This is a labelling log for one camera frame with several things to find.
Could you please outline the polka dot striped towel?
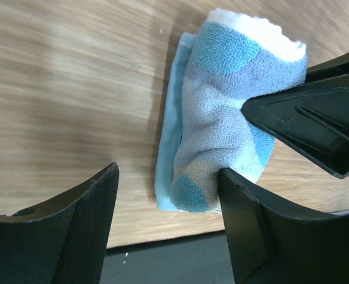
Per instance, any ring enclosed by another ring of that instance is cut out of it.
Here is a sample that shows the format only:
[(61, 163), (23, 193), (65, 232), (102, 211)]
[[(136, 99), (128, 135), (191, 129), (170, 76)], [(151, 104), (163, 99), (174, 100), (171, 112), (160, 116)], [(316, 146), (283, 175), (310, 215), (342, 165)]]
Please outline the polka dot striped towel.
[(250, 124), (249, 99), (305, 81), (306, 45), (265, 18), (217, 8), (181, 35), (172, 62), (154, 178), (162, 211), (217, 212), (218, 173), (257, 182), (274, 137)]

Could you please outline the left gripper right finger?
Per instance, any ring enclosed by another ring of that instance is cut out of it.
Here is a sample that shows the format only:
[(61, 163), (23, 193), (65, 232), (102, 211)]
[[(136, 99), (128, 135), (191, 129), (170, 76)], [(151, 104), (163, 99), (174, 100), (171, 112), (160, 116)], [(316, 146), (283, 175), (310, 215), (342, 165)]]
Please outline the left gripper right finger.
[(349, 283), (349, 210), (307, 208), (231, 169), (218, 192), (236, 283)]

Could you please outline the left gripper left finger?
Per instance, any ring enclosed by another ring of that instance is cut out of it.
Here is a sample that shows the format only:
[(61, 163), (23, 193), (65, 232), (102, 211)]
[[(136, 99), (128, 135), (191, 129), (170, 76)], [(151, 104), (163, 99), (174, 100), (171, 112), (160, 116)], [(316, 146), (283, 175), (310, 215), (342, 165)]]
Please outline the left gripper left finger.
[(0, 283), (99, 283), (119, 169), (13, 215), (0, 215)]

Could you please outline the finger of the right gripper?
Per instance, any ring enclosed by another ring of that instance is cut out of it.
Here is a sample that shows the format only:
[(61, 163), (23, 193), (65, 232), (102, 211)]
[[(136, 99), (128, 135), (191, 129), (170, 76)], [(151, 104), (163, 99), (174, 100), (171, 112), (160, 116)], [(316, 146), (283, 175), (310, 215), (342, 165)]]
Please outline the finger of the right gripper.
[(299, 86), (249, 99), (242, 113), (330, 175), (349, 176), (349, 53), (310, 67)]

